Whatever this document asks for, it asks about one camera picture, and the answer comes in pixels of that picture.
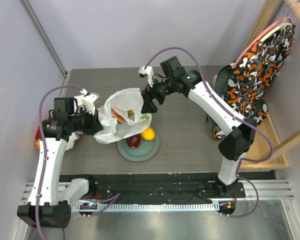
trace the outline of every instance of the wooden frame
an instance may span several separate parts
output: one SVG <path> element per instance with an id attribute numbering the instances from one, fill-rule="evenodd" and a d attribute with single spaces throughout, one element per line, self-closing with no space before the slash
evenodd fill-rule
<path id="1" fill-rule="evenodd" d="M 271 17 L 274 15 L 280 0 L 266 0 L 253 27 L 253 30 L 245 44 L 244 49 L 268 26 Z M 300 2 L 298 0 L 284 0 L 291 12 L 295 15 L 300 22 Z M 215 85 L 217 75 L 212 80 L 212 85 Z M 270 171 L 281 170 L 289 166 L 285 153 L 290 149 L 300 144 L 300 130 L 292 134 L 283 142 L 280 142 L 276 132 L 271 115 L 268 113 L 265 121 L 258 126 L 273 142 L 274 152 L 272 157 L 261 163 L 251 163 L 244 161 L 241 166 L 242 171 Z M 267 141 L 259 134 L 255 135 L 254 144 L 246 154 L 250 159 L 263 159 L 269 154 L 270 147 Z"/>

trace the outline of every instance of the white wall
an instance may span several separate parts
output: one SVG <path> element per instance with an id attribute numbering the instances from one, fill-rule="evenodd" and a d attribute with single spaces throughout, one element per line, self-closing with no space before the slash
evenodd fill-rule
<path id="1" fill-rule="evenodd" d="M 13 239 L 17 206 L 36 173 L 40 99 L 62 79 L 20 2 L 0 0 L 0 240 Z"/>
<path id="2" fill-rule="evenodd" d="M 179 46 L 203 66 L 238 57 L 264 0 L 30 0 L 64 67 L 138 67 Z M 159 63 L 173 52 L 163 54 Z M 193 66 L 184 53 L 181 63 Z"/>
<path id="3" fill-rule="evenodd" d="M 266 99 L 280 140 L 285 140 L 300 129 L 300 24 L 296 25 L 295 39 L 289 57 L 271 86 Z M 300 209 L 300 145 L 287 152 L 290 167 L 277 174 L 288 179 Z"/>

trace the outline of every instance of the red apple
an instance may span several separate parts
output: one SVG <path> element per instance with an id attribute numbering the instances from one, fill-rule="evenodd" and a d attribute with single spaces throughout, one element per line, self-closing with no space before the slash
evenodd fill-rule
<path id="1" fill-rule="evenodd" d="M 126 144 L 128 144 L 128 146 L 132 149 L 135 149 L 137 147 L 139 147 L 140 143 L 141 143 L 141 135 L 137 134 L 134 136 L 130 136 L 128 138 L 125 139 L 126 140 Z"/>

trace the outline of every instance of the colorful bag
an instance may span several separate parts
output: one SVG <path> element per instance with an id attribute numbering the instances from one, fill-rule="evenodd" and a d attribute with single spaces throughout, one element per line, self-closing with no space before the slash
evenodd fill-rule
<path id="1" fill-rule="evenodd" d="M 295 26 L 285 26 L 264 42 L 256 41 L 236 68 L 232 69 L 234 63 L 231 63 L 219 72 L 215 92 L 246 119 L 253 117 L 261 124 L 268 114 L 264 95 L 288 56 L 294 35 Z M 217 124 L 213 137 L 224 137 Z"/>

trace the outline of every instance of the floor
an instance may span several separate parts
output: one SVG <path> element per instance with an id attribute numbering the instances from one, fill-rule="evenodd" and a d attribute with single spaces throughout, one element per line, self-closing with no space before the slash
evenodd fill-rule
<path id="1" fill-rule="evenodd" d="M 206 80 L 211 82 L 221 68 L 202 67 Z M 154 72 L 162 73 L 159 67 Z M 69 85 L 98 93 L 97 107 L 116 91 L 144 89 L 146 84 L 147 81 L 138 76 L 137 67 L 74 69 L 69 80 Z M 66 95 L 74 96 L 78 92 L 68 89 Z M 213 140 L 213 122 L 207 123 L 206 117 L 198 105 L 174 93 L 167 96 L 158 112 L 152 115 L 151 126 L 161 137 L 160 149 L 152 159 L 140 163 L 127 161 L 119 154 L 116 143 L 100 144 L 93 137 L 84 135 L 65 153 L 61 174 L 218 172 L 222 159 L 219 141 Z"/>
<path id="2" fill-rule="evenodd" d="M 255 201 L 238 201 L 236 214 Z M 62 239 L 60 229 L 44 229 L 49 240 Z M 40 240 L 29 228 L 26 240 Z M 118 212 L 70 222 L 67 240 L 293 240 L 280 200 L 262 200 L 245 218 L 226 218 L 215 211 Z"/>

